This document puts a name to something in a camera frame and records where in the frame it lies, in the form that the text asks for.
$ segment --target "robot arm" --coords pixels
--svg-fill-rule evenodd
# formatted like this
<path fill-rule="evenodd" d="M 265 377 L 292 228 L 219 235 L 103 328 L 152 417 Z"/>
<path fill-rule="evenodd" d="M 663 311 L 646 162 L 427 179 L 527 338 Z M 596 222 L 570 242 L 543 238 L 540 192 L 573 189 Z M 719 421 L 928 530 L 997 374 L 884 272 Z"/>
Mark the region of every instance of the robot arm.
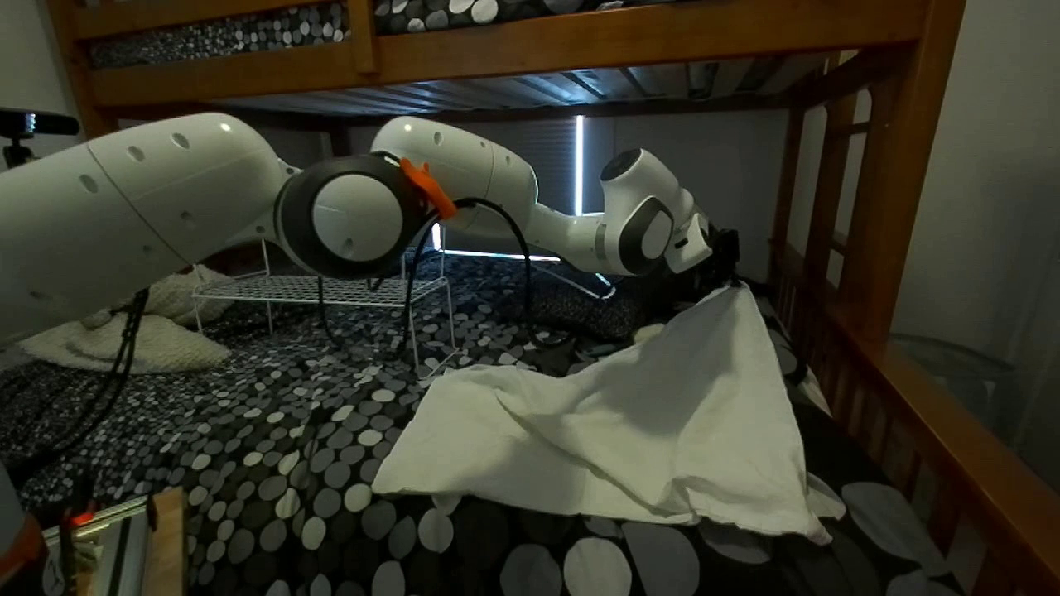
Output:
<path fill-rule="evenodd" d="M 318 275 L 384 275 L 431 212 L 404 159 L 427 166 L 454 199 L 500 205 L 530 245 L 586 272 L 686 272 L 709 255 L 692 195 L 643 149 L 603 169 L 600 215 L 563 215 L 537 202 L 520 156 L 454 126 L 391 119 L 371 156 L 292 169 L 245 123 L 202 113 L 0 175 L 0 344 L 252 238 Z"/>

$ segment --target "wooden bed frame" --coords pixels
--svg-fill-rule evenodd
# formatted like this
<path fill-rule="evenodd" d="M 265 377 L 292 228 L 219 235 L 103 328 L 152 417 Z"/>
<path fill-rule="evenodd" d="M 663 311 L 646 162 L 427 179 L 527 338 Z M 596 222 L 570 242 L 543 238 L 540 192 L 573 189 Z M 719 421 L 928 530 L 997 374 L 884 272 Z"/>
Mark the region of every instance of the wooden bed frame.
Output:
<path fill-rule="evenodd" d="M 50 0 L 50 10 L 93 136 L 136 109 L 195 109 L 232 96 L 858 50 L 788 93 L 772 235 L 782 315 L 808 351 L 835 417 L 924 507 L 937 546 L 951 556 L 967 543 L 984 546 L 967 563 L 967 586 L 981 596 L 1060 593 L 1057 493 L 924 371 L 888 351 L 961 0 L 692 0 L 411 36 L 378 36 L 371 0 L 345 0 L 351 36 L 331 46 L 129 70 L 86 63 L 93 40 L 301 3 L 311 0 Z M 858 89 L 871 93 L 868 123 L 855 123 Z M 812 106 L 828 109 L 828 132 L 808 245 L 795 252 L 788 219 Z M 841 238 L 835 215 L 851 136 L 865 136 L 865 159 L 851 228 Z"/>

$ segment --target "black and white bedsheet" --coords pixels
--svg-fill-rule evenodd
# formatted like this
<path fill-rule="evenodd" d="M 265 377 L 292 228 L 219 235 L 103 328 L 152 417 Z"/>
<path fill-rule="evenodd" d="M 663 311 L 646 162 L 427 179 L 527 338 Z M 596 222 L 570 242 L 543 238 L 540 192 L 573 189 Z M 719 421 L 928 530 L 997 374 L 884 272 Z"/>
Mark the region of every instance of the black and white bedsheet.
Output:
<path fill-rule="evenodd" d="M 374 30 L 417 33 L 451 26 L 487 26 L 550 13 L 616 10 L 636 0 L 374 0 Z M 341 0 L 265 10 L 252 17 L 209 20 L 192 26 L 142 30 L 89 46 L 99 70 L 215 60 L 235 53 L 295 50 L 341 43 L 351 36 Z"/>
<path fill-rule="evenodd" d="M 424 305 L 427 374 L 467 364 L 583 368 L 619 348 L 606 334 L 639 324 L 633 301 L 593 308 L 537 275 L 537 311 L 583 324 L 576 344 L 537 348 L 517 318 L 513 265 L 457 262 L 447 272 L 457 351 L 441 308 Z M 828 520 L 831 546 L 716 523 L 543 517 L 474 497 L 374 497 L 371 477 L 431 377 L 391 354 L 398 318 L 328 315 L 341 348 L 328 344 L 315 311 L 285 308 L 265 334 L 258 308 L 235 308 L 212 328 L 235 351 L 222 371 L 133 377 L 83 450 L 36 473 L 23 500 L 63 500 L 83 470 L 99 473 L 103 503 L 186 487 L 192 593 L 225 596 L 957 593 L 901 493 L 795 387 L 815 483 L 848 507 Z M 3 374 L 3 460 L 70 430 L 89 381 L 46 364 Z"/>

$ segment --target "bunk bed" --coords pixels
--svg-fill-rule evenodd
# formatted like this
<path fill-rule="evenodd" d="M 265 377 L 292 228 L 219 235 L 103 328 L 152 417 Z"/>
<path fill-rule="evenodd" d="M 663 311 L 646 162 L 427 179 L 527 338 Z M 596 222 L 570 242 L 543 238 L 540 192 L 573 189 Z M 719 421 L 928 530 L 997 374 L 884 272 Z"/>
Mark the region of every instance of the bunk bed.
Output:
<path fill-rule="evenodd" d="M 1060 507 L 1027 467 L 924 371 L 888 348 L 921 179 L 961 26 L 961 0 L 686 0 L 523 10 L 527 20 L 394 33 L 394 3 L 341 0 L 338 33 L 315 43 L 116 60 L 146 30 L 215 26 L 315 0 L 50 0 L 56 43 L 89 132 L 126 116 L 202 106 L 381 113 L 513 109 L 712 109 L 785 106 L 788 142 L 772 235 L 778 311 L 818 374 L 831 417 L 908 497 L 924 500 L 934 543 L 951 553 L 971 526 L 984 553 L 974 593 L 1060 593 Z M 752 60 L 759 83 L 735 99 L 696 86 L 712 63 Z M 686 86 L 643 79 L 679 73 Z M 855 93 L 871 119 L 855 119 Z M 805 248 L 788 238 L 805 113 L 825 106 L 828 132 Z M 848 235 L 835 232 L 848 146 L 865 136 Z"/>

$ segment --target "upper bunk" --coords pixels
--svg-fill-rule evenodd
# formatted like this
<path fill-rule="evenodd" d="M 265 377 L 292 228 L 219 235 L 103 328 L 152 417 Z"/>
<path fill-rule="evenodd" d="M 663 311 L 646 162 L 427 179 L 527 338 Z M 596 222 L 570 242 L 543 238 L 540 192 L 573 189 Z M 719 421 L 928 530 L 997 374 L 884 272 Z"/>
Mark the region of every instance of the upper bunk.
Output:
<path fill-rule="evenodd" d="M 50 0 L 83 113 L 500 113 L 782 103 L 924 0 Z"/>

